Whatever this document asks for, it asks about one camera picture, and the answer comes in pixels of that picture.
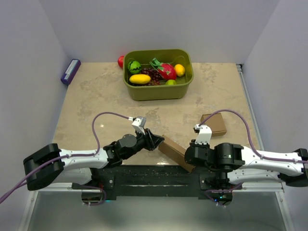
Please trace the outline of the brown cardboard box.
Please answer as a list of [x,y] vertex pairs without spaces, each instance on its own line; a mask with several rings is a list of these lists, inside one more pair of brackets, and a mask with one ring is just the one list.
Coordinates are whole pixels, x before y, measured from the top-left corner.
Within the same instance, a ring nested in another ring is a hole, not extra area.
[[164,141],[159,145],[158,150],[186,171],[192,172],[194,166],[187,164],[184,159],[186,149],[174,142],[171,138],[165,135],[162,137]]

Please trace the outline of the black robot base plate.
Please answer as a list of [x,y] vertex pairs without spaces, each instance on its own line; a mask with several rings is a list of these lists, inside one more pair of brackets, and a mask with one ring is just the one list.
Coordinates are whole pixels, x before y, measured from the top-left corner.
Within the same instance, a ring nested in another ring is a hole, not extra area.
[[181,166],[120,165],[113,168],[92,168],[90,182],[72,184],[74,190],[83,190],[83,200],[98,200],[100,192],[89,192],[99,187],[107,200],[121,196],[138,197],[195,197],[214,202],[230,202],[232,192],[242,189],[240,184],[221,182],[219,174],[204,167],[188,172]]

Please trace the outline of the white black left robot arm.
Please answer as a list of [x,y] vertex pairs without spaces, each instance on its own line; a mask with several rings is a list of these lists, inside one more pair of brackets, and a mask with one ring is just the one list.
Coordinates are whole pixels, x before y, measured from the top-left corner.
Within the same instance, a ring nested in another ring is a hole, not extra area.
[[89,189],[96,188],[100,177],[91,169],[119,166],[139,151],[155,150],[164,138],[145,133],[126,134],[121,139],[99,150],[70,151],[51,143],[23,160],[26,184],[30,191],[43,189],[53,183],[76,183]]

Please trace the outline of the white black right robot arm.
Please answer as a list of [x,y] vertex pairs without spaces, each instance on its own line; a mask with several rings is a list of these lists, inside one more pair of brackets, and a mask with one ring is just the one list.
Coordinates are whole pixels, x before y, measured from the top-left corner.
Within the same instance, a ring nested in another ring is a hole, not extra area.
[[184,159],[190,165],[213,172],[214,176],[208,183],[214,189],[262,180],[283,181],[290,187],[308,185],[306,149],[292,153],[255,152],[252,148],[232,143],[221,143],[211,149],[209,144],[197,144],[192,140]]

